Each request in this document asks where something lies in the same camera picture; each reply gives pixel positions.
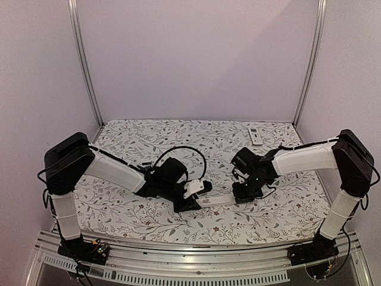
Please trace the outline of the white air conditioner remote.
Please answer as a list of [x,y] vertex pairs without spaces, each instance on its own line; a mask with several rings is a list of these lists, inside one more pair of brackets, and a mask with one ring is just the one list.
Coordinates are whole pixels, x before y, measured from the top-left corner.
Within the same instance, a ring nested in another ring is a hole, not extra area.
[[261,139],[260,133],[257,128],[248,128],[248,132],[254,146],[263,145],[263,140]]

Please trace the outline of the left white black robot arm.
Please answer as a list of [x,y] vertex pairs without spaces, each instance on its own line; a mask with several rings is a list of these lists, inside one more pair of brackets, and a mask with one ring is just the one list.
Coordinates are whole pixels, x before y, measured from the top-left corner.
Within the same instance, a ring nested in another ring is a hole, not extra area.
[[186,196],[189,183],[180,181],[186,167],[175,158],[162,165],[133,166],[110,153],[92,146],[87,136],[77,132],[52,147],[44,155],[42,173],[50,194],[55,219],[66,250],[75,258],[84,258],[89,250],[80,239],[73,191],[83,176],[92,176],[120,186],[141,197],[161,197],[173,203],[174,212],[201,209],[193,196]]

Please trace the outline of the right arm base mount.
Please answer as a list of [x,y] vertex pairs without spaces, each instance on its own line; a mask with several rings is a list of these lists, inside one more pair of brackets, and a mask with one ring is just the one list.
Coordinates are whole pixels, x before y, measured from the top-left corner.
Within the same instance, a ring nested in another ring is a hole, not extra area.
[[296,243],[287,249],[287,257],[292,266],[328,259],[338,254],[335,239],[330,240],[320,233],[315,234],[312,242]]

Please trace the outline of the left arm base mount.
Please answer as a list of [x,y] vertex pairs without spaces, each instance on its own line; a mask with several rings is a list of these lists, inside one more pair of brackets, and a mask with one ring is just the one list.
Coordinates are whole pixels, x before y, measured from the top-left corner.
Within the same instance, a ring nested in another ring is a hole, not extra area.
[[59,224],[57,224],[57,228],[61,238],[58,254],[69,257],[75,262],[106,264],[110,252],[110,245],[107,242],[101,242],[99,238],[92,242],[86,242],[82,234],[78,238],[65,239]]

